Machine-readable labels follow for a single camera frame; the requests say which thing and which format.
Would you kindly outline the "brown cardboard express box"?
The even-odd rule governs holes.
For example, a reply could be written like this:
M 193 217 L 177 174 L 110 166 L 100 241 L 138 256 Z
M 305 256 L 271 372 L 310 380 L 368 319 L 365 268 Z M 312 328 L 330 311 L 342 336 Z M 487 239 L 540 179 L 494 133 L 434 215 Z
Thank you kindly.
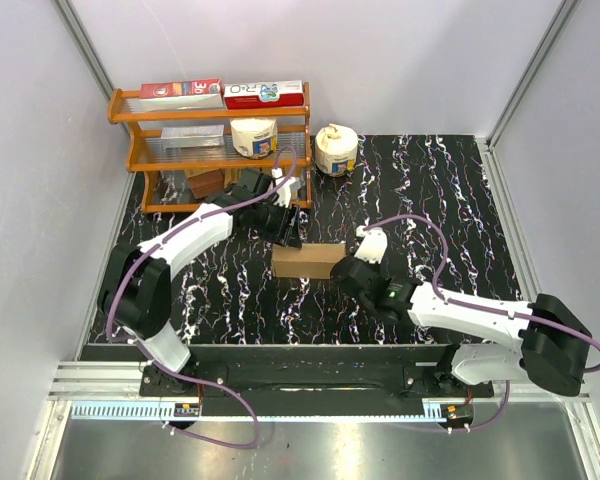
M 300 249 L 274 245 L 272 270 L 278 278 L 326 280 L 345 256 L 344 243 L 305 243 Z

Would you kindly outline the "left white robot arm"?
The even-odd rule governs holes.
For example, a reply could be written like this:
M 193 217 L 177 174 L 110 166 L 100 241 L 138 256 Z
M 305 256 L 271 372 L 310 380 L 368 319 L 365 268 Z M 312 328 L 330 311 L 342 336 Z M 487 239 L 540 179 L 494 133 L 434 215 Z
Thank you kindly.
M 299 207 L 292 197 L 300 179 L 280 168 L 269 174 L 247 168 L 238 182 L 206 198 L 186 220 L 136 246 L 116 245 L 98 294 L 107 316 L 106 334 L 115 324 L 162 365 L 162 384 L 175 395 L 193 390 L 197 380 L 192 354 L 171 325 L 171 284 L 188 264 L 241 229 L 280 246 L 299 248 Z

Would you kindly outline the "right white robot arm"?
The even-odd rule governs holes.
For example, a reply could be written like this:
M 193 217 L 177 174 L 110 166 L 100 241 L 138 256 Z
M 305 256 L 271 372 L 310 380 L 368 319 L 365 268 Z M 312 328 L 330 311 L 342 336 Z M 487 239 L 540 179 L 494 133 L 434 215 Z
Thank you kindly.
M 388 277 L 379 265 L 354 256 L 338 261 L 331 279 L 372 318 L 410 322 L 482 339 L 447 349 L 434 375 L 448 396 L 488 381 L 528 380 L 550 393 L 576 397 L 590 349 L 590 331 L 557 297 L 499 302 L 445 290 L 429 282 Z

